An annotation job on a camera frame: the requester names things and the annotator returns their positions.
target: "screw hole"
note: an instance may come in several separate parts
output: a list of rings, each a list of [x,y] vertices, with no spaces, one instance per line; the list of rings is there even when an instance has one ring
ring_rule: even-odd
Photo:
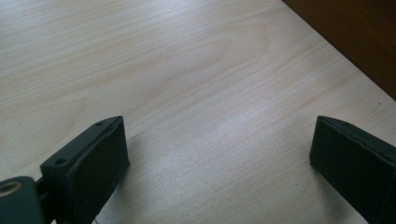
[[[61,165],[61,164],[64,164],[65,162],[66,162],[65,159],[58,159],[58,160],[55,162],[55,164]]]
[[[0,186],[0,198],[17,191],[21,186],[21,182],[17,181]]]

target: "light wood surface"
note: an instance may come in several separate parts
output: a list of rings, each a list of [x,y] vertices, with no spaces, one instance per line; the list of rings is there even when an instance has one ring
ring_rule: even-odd
[[[317,115],[396,145],[396,104],[280,1],[0,1],[0,179],[123,115],[104,223],[365,223],[310,165]]]

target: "mounting hole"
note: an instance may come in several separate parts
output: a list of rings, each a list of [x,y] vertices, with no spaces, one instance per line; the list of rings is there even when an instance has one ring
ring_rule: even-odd
[[[0,186],[0,198],[17,191],[21,186],[21,182],[18,181],[9,182]]]
[[[64,164],[65,162],[66,162],[65,159],[58,159],[58,160],[56,160],[55,164],[61,165],[61,164]]]

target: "black plastic part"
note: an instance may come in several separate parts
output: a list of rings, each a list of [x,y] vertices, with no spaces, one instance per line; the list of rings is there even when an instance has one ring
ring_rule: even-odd
[[[396,223],[396,147],[352,124],[319,116],[309,157],[369,223]]]
[[[31,177],[19,176],[0,182],[0,223],[46,223]]]
[[[59,206],[55,201],[52,194],[47,190],[47,187],[44,183],[43,178],[38,179],[35,182],[35,188],[37,190],[38,198],[41,203],[41,208],[44,212],[44,218],[46,223],[51,223],[59,213]]]
[[[122,117],[93,124],[42,163],[57,222],[92,223],[129,164]]]

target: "wooden table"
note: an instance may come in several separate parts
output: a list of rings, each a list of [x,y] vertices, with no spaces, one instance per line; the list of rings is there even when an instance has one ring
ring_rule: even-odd
[[[396,104],[286,5],[0,2],[0,179],[123,115],[104,223],[365,223],[310,165],[317,115],[396,145]]]

